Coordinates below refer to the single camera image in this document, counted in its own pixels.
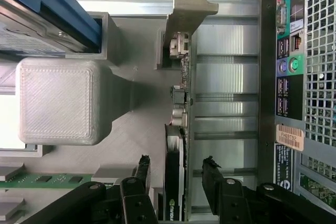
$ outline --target barcode sticker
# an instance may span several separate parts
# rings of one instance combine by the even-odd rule
[[[280,144],[297,151],[303,151],[304,137],[303,131],[300,129],[278,124],[276,139]]]

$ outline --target green ps/2 port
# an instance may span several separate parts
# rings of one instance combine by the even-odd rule
[[[294,73],[299,68],[299,61],[297,58],[291,58],[289,61],[289,71]]]

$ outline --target metal bracket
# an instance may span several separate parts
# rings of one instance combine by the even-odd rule
[[[171,40],[177,39],[178,33],[189,34],[190,38],[206,16],[217,13],[218,4],[207,0],[173,0],[173,12],[167,17],[163,47],[169,48]]]

